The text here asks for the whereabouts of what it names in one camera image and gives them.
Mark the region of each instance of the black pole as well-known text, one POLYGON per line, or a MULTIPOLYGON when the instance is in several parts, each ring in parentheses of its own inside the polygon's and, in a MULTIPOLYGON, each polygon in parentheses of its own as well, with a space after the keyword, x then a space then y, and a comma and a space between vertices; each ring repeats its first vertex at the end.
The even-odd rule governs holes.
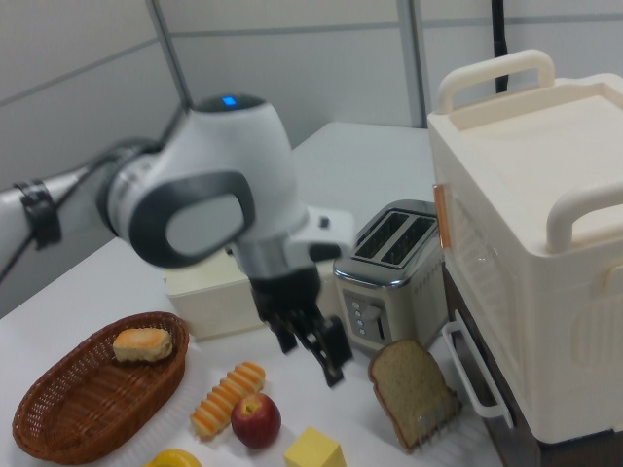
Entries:
MULTIPOLYGON (((494 56, 508 54, 504 33, 504 0, 491 0, 491 13, 494 26, 494 56)), ((508 75, 495 78, 495 92, 508 90, 508 75)))

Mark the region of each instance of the slice of bread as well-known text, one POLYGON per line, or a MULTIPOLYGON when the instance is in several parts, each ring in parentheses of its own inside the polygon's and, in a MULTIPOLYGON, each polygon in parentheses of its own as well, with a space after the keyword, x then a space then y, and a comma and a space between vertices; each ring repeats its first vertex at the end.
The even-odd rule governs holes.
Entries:
POLYGON ((396 341, 382 348, 370 362, 368 376, 407 450, 423 443, 460 409, 437 362, 417 341, 396 341))
POLYGON ((119 362, 157 362, 173 350, 171 335, 164 329, 125 329, 113 342, 113 351, 119 362))

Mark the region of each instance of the wicker basket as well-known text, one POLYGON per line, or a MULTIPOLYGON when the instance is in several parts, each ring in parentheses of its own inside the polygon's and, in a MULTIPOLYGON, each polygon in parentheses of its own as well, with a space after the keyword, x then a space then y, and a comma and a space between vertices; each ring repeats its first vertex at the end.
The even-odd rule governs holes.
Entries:
POLYGON ((129 316, 80 343, 28 390, 13 420, 18 446, 59 464, 93 462, 131 438, 184 376, 188 331, 171 313, 129 316), (119 363, 113 341, 124 329, 169 331, 173 351, 157 363, 119 363))

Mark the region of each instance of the cable clip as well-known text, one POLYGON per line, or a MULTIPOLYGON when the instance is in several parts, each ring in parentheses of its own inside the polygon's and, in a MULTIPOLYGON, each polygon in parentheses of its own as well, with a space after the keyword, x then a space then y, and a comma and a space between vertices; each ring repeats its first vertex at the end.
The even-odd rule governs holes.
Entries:
POLYGON ((41 180, 33 179, 15 184, 23 193, 21 204, 30 231, 37 242, 37 250, 61 239, 60 220, 56 203, 41 180))

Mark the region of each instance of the yellow cheese block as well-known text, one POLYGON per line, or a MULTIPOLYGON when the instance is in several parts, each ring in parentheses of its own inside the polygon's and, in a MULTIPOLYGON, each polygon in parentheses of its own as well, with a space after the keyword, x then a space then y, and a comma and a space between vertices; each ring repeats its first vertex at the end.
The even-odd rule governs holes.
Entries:
POLYGON ((283 455, 287 467, 347 467, 340 444, 311 426, 283 455))

